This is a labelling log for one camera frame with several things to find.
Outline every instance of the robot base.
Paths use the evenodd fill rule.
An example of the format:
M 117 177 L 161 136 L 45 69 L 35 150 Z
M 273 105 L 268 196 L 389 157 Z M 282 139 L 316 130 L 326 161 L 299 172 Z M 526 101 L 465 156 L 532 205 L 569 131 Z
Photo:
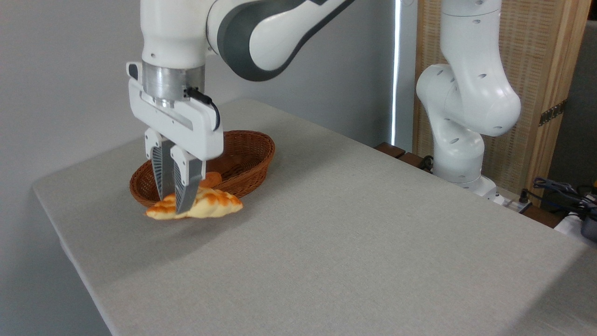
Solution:
M 504 203 L 504 197 L 502 197 L 498 192 L 497 192 L 497 187 L 496 184 L 484 177 L 483 175 L 481 175 L 478 179 L 471 181 L 471 182 L 466 182 L 466 183 L 454 183 L 457 186 L 467 189 L 469 191 L 472 191 L 473 193 L 486 198 L 490 201 L 493 201 L 497 204 L 503 204 Z

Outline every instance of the table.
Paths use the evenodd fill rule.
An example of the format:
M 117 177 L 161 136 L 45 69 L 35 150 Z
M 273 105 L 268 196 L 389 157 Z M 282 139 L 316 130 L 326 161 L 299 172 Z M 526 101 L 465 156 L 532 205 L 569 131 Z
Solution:
M 597 334 L 592 249 L 273 107 L 220 110 L 276 143 L 238 213 L 143 216 L 141 139 L 34 186 L 113 335 Z

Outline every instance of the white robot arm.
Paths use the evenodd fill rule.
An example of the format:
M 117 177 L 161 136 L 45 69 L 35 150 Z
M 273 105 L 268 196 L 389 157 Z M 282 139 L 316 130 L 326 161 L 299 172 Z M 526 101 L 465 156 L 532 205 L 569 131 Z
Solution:
M 143 62 L 127 65 L 129 98 L 150 127 L 146 156 L 161 198 L 176 193 L 177 211 L 187 211 L 207 160 L 223 150 L 219 112 L 203 94 L 208 49 L 240 77 L 269 80 L 352 2 L 141 0 Z
M 481 175 L 481 134 L 503 135 L 521 110 L 498 49 L 500 10 L 501 0 L 442 0 L 440 43 L 450 65 L 428 67 L 417 82 L 433 133 L 433 174 L 490 200 L 496 185 Z

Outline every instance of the brown basket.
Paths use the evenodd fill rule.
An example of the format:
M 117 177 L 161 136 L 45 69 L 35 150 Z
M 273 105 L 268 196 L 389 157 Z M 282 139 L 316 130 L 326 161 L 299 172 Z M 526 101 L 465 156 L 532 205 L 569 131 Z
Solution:
M 275 151 L 272 138 L 266 134 L 244 130 L 224 132 L 224 153 L 207 162 L 208 172 L 222 175 L 222 182 L 214 189 L 238 198 L 252 192 L 265 180 L 267 167 Z M 137 169 L 131 177 L 129 188 L 133 197 L 146 207 L 159 201 L 151 161 Z

